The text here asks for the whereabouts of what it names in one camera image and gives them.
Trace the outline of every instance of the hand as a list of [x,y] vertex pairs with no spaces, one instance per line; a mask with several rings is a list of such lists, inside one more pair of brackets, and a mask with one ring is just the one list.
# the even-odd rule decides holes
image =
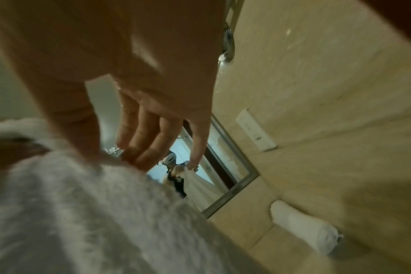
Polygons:
[[206,148],[225,1],[0,1],[0,52],[45,117],[87,160],[100,132],[84,82],[110,74],[122,105],[117,143],[147,171],[191,123]]

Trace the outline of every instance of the white outlet cover plate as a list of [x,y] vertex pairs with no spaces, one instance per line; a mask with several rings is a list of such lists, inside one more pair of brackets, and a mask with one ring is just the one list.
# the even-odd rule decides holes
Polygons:
[[247,109],[242,110],[236,122],[261,151],[265,152],[278,147]]

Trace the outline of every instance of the beige tile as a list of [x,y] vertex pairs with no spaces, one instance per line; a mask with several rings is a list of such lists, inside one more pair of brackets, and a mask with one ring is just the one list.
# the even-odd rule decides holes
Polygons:
[[249,253],[277,274],[411,274],[411,269],[344,239],[329,256],[312,250],[282,228],[273,227]]
[[272,227],[269,207],[275,200],[259,177],[209,220],[237,245],[248,250]]

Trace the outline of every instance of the wall outlet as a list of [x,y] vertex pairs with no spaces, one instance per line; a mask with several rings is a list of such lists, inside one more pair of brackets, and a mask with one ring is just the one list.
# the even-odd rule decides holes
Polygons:
[[236,122],[261,151],[265,152],[278,147],[247,109],[242,110],[237,116]]

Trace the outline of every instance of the white rolled towel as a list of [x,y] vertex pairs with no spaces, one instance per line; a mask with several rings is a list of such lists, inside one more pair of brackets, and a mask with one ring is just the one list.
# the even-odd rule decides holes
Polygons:
[[343,237],[331,224],[303,214],[283,201],[274,202],[270,212],[275,224],[304,240],[318,253],[331,253]]

